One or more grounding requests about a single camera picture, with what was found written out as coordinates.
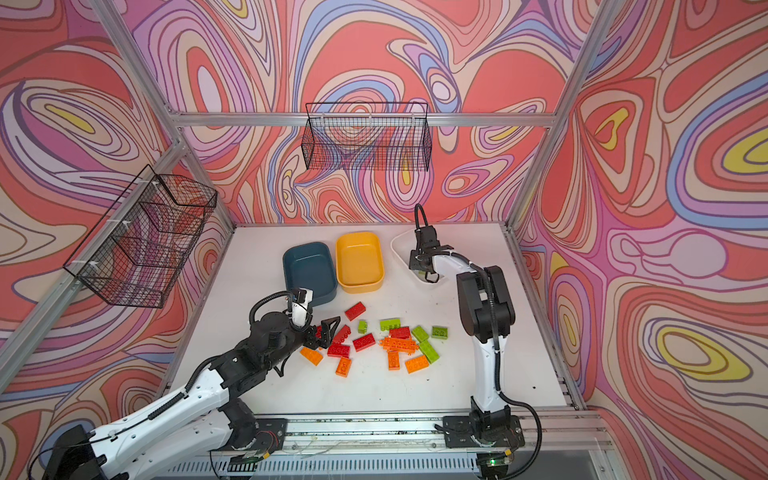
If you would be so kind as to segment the long green lego brick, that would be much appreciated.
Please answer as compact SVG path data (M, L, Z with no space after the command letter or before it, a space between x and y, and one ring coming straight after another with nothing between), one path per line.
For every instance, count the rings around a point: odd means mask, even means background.
M430 364L435 363L440 358L437 350L428 340L420 342L419 349Z

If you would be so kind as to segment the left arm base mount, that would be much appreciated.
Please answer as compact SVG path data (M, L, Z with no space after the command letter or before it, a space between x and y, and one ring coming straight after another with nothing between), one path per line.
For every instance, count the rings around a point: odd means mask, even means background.
M235 420L228 425L230 433L225 438L226 442L217 450L272 454L283 448L287 426L286 418Z

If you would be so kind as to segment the orange lego chassis plate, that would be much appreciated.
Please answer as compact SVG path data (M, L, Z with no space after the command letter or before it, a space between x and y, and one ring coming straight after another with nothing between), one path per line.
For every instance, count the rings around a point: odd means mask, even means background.
M407 355L412 355L420 350L419 344L410 339L386 337L380 341L379 345L386 351L406 353Z

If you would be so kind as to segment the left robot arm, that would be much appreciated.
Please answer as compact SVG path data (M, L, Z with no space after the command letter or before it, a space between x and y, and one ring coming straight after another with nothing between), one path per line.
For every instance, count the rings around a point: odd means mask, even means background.
M308 289L279 291L249 311L248 336L203 360L181 387L117 421L86 430L76 425L49 447L45 479L151 479L204 451L249 450L258 435L241 396L284 374L303 347L331 345L341 322L313 325Z

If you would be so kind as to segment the orange lego brick bottom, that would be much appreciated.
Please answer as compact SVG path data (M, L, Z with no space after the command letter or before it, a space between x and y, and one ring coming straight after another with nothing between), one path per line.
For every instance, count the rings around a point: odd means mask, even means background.
M347 378L351 369L351 360L349 358L342 357L339 360L338 366L336 368L335 374L337 376Z

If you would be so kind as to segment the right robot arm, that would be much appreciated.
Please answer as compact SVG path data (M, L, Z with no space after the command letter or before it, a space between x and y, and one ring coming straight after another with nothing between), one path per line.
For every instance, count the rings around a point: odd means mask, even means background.
M525 444L503 393L502 357L516 314L502 269L482 267L438 240L432 225L417 224L410 270L432 281L454 278L459 318L472 338L475 387L470 397L469 435L483 446L505 444L515 450Z

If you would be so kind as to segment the green lego brick top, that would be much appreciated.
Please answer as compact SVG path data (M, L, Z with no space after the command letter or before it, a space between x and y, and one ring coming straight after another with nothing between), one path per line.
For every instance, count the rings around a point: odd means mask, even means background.
M381 320L379 322L379 328L381 331L390 331L401 327L401 320L399 318L390 318Z

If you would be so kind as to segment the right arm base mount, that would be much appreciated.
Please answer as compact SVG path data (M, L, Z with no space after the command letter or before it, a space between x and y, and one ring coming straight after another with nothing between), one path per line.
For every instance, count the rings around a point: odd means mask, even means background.
M502 448L515 451L526 445L519 418L515 415L480 418L444 416L435 430L443 435L448 448Z

